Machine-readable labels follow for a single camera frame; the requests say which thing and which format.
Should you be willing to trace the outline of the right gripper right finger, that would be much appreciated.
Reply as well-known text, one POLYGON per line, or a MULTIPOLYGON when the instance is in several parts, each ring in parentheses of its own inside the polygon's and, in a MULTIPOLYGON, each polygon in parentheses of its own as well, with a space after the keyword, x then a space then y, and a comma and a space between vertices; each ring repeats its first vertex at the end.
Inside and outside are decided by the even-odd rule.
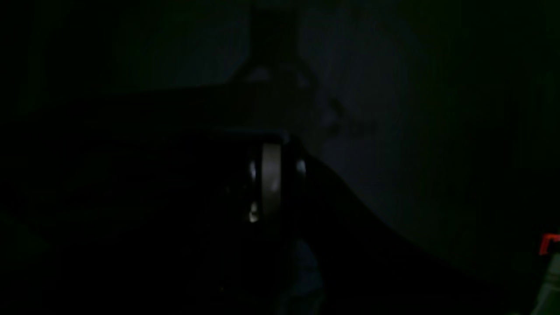
POLYGON ((324 245, 330 238, 349 245, 362 241, 362 202, 330 167, 301 142, 282 147, 282 233, 324 245))

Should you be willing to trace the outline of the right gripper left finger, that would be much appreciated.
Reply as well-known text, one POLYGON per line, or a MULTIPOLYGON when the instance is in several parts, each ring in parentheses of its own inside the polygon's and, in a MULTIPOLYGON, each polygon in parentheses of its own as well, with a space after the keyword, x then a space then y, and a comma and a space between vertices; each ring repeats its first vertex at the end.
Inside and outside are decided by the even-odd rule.
POLYGON ((249 176, 254 185, 247 219, 251 224, 270 220, 281 210, 281 145, 265 143, 249 160, 249 176))

